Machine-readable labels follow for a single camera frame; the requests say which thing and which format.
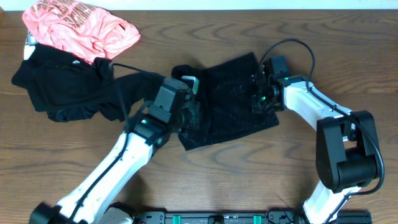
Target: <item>white wall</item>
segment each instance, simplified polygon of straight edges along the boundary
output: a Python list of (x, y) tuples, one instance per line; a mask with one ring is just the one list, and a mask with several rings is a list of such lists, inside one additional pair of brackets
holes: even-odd
[[(5, 11), (36, 0), (0, 0)], [(109, 10), (398, 9), (398, 0), (81, 0)]]

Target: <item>pink cloth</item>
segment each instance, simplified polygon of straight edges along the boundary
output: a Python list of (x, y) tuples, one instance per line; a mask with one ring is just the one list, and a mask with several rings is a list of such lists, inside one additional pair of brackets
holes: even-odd
[(141, 37), (137, 28), (108, 11), (74, 0), (42, 0), (22, 15), (25, 25), (45, 45), (93, 63), (112, 59)]

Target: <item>wooden table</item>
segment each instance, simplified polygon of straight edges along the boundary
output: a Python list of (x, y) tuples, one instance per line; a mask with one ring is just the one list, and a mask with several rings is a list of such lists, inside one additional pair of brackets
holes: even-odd
[[(345, 208), (369, 209), (375, 223), (397, 223), (398, 14), (396, 11), (116, 11), (142, 39), (116, 62), (170, 75), (176, 65), (210, 67), (273, 43), (298, 38), (317, 58), (313, 82), (336, 102), (370, 111), (386, 163), (380, 192)], [(108, 154), (123, 124), (100, 114), (54, 123), (11, 85), (27, 29), (21, 12), (0, 26), (0, 223), (27, 223), (41, 201), (52, 205)], [(308, 52), (284, 44), (295, 73), (307, 74)], [(278, 127), (185, 152), (176, 136), (125, 186), (118, 200), (169, 211), (266, 210), (296, 207), (318, 182), (315, 132), (291, 111)]]

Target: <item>folded black cloth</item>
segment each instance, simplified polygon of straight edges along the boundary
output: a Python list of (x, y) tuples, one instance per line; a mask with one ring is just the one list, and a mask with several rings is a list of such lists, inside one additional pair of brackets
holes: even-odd
[(163, 82), (156, 73), (135, 73), (114, 80), (110, 61), (96, 58), (92, 65), (71, 53), (37, 44), (12, 78), (25, 88), (36, 111), (49, 119), (67, 122), (90, 119), (96, 112), (109, 119), (124, 119), (117, 88), (129, 110), (140, 99), (153, 100)]
[(230, 141), (279, 124), (273, 111), (252, 113), (250, 96), (258, 68), (253, 53), (199, 71), (189, 65), (172, 70), (173, 78), (183, 75), (199, 79), (197, 100), (203, 119), (199, 130), (184, 129), (178, 135), (185, 150)]

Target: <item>garment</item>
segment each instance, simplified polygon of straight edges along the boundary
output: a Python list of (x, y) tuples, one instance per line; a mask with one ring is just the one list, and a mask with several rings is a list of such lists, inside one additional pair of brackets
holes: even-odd
[(45, 45), (93, 63), (112, 59), (141, 37), (137, 28), (108, 11), (74, 0), (42, 0), (22, 15), (26, 27)]
[(193, 75), (200, 81), (197, 100), (203, 118), (199, 130), (184, 129), (178, 135), (185, 150), (230, 141), (279, 124), (273, 111), (253, 113), (251, 91), (258, 68), (253, 53), (199, 71), (189, 65), (177, 66), (172, 77)]
[(96, 112), (109, 119), (124, 120), (117, 88), (125, 107), (140, 99), (154, 100), (163, 82), (156, 73), (135, 73), (114, 80), (105, 58), (92, 65), (71, 53), (37, 44), (28, 60), (12, 78), (25, 88), (36, 111), (46, 111), (56, 122), (89, 119)]

